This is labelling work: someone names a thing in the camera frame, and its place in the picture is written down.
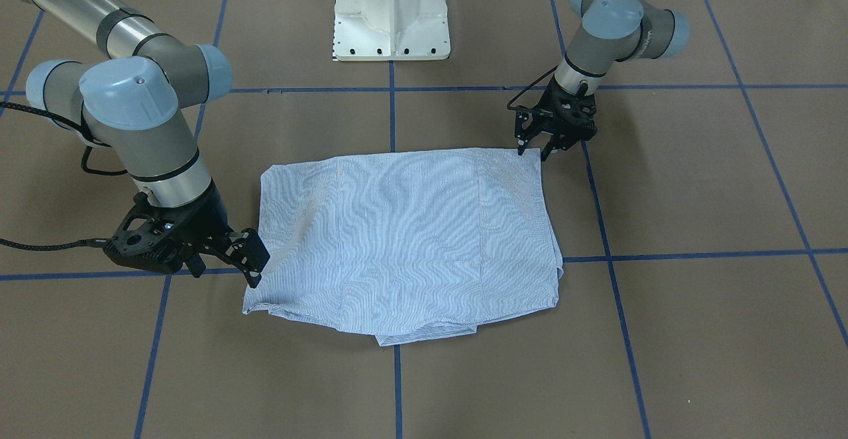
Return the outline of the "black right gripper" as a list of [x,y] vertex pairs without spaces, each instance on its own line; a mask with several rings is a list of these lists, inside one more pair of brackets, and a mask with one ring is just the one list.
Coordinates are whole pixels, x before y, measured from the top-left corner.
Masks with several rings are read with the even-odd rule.
[[233,230],[215,183],[181,207],[157,207],[148,194],[134,195],[134,206],[107,240],[105,255],[115,264],[148,272],[173,274],[187,268],[193,278],[206,270],[208,255],[239,269],[255,289],[270,260],[254,228]]

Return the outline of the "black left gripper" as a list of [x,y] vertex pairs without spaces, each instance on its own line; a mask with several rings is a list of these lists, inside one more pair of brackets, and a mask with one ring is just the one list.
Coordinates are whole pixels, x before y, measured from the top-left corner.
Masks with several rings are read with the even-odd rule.
[[536,106],[517,106],[517,154],[522,156],[528,143],[542,133],[549,134],[550,139],[540,150],[541,162],[546,162],[559,150],[568,150],[576,143],[591,140],[598,129],[594,122],[596,98],[588,90],[588,84],[581,84],[576,94],[570,94],[557,84],[549,84]]

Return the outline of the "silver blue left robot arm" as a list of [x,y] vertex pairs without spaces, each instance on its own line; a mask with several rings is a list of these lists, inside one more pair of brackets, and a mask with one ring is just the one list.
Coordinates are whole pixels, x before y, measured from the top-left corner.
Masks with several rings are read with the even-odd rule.
[[690,40],[690,22],[678,11],[649,0],[570,0],[580,26],[561,63],[543,74],[545,91],[532,107],[515,100],[517,151],[548,134],[540,158],[591,140],[597,133],[596,90],[615,63],[675,56]]

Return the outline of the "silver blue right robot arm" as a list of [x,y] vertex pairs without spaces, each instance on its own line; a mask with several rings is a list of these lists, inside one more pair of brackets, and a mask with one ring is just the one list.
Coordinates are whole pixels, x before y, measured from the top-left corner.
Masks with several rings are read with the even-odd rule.
[[25,245],[24,251],[95,247],[115,264],[173,274],[187,268],[199,278],[203,256],[238,269],[255,288],[270,255],[254,228],[237,232],[203,161],[186,107],[218,100],[231,90],[231,65],[218,47],[188,46],[121,0],[21,0],[54,15],[96,44],[96,64],[40,63],[25,84],[28,104],[3,102],[75,132],[85,144],[116,151],[137,192],[134,205],[108,238],[60,245]]

